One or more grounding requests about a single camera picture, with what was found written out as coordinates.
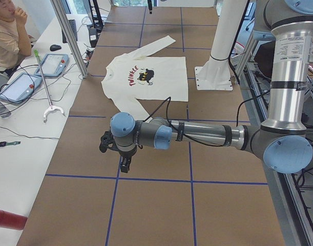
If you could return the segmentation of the far blue teach pendant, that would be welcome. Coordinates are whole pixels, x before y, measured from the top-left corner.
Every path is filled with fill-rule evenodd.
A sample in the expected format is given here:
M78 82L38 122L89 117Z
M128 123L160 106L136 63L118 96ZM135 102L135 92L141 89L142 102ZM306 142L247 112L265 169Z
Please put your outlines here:
M43 58L36 55L36 59L42 67L44 77L47 78L59 77L69 62L67 54L47 53Z

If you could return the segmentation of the black computer mouse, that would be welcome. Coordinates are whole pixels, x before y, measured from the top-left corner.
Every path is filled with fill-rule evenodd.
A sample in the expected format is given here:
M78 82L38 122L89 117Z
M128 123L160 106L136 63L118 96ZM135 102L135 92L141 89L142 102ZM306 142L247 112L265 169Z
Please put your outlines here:
M53 45L51 45L50 46L50 51L57 51L57 50L60 50L62 47L60 46L60 45L55 45L55 44L53 44Z

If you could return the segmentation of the blue teach pendant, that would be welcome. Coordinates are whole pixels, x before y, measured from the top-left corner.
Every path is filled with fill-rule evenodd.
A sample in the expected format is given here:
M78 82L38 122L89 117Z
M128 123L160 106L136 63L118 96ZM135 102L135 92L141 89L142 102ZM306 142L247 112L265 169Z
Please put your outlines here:
M67 54L47 53L43 58L36 55L36 59L42 67L44 77L47 78L59 77L69 62Z
M33 94L41 82L40 76L21 73L0 91L0 99L8 103L20 104Z

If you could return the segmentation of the seated person beige shirt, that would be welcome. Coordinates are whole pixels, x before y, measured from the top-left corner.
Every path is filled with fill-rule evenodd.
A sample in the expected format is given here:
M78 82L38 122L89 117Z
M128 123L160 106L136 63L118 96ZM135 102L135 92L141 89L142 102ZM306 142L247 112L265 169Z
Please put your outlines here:
M0 67L11 75L25 57L31 56L27 13L13 1L0 1Z

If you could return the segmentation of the metal reacher grabber stick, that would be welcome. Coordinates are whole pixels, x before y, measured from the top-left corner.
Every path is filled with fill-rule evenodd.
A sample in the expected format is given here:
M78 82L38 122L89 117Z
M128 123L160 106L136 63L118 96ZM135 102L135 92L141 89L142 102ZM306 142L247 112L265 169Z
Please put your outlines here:
M62 107L53 105L52 100L50 98L50 93L49 93L49 90L48 90L46 79L44 77L43 69L42 69L42 66L41 66L40 56L39 56L39 53L38 53L38 51L36 49L34 49L34 55L35 55L36 60L37 60L38 68L39 68L39 71L40 71L40 75L41 75L41 78L42 78L42 81L43 81L43 84L44 84L44 88L45 88L45 92L46 92L46 95L47 95L47 100L48 100L48 103L49 103L49 107L43 113L43 122L46 123L49 113L52 113L54 111L59 111L63 116L65 116L65 112L64 112Z

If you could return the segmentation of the red cylinder bottle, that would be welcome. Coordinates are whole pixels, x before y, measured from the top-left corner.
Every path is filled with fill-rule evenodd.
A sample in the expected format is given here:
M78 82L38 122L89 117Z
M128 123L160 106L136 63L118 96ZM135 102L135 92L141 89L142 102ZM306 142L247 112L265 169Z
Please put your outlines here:
M0 228L23 230L27 217L0 210Z

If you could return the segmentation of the near blue teach pendant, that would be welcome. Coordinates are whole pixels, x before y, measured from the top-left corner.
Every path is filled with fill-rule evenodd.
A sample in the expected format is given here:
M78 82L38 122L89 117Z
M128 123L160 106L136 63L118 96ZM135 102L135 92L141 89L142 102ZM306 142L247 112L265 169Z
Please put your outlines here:
M20 104L33 94L41 82L40 76L21 73L0 91L0 99L8 103Z

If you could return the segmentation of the cream long-sleeve cat shirt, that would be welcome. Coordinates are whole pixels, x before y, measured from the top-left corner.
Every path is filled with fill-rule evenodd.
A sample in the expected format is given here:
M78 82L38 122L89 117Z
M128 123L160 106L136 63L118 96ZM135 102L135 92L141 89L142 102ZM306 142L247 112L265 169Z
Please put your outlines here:
M106 67L101 81L105 96L121 112L135 120L145 120L148 112L139 100L188 101L189 88L185 57L154 57L154 53L173 44L170 36L115 57Z

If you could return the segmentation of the aluminium frame post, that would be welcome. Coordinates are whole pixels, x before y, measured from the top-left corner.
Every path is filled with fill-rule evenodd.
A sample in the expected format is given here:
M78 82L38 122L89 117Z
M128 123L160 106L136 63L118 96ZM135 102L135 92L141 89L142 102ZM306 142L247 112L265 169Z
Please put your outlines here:
M77 41L76 41L75 36L74 36L72 29L70 27L70 24L69 24L67 15L65 13L65 10L62 6L61 0L50 0L50 2L51 2L51 5L54 9L55 15L58 19L58 22L60 24L60 27L65 34L65 37L66 37L67 42L69 44L72 55L76 61L76 64L79 68L79 71L81 73L81 76L83 79L85 79L88 75L87 67L84 63L82 56L81 56L81 52L79 50Z

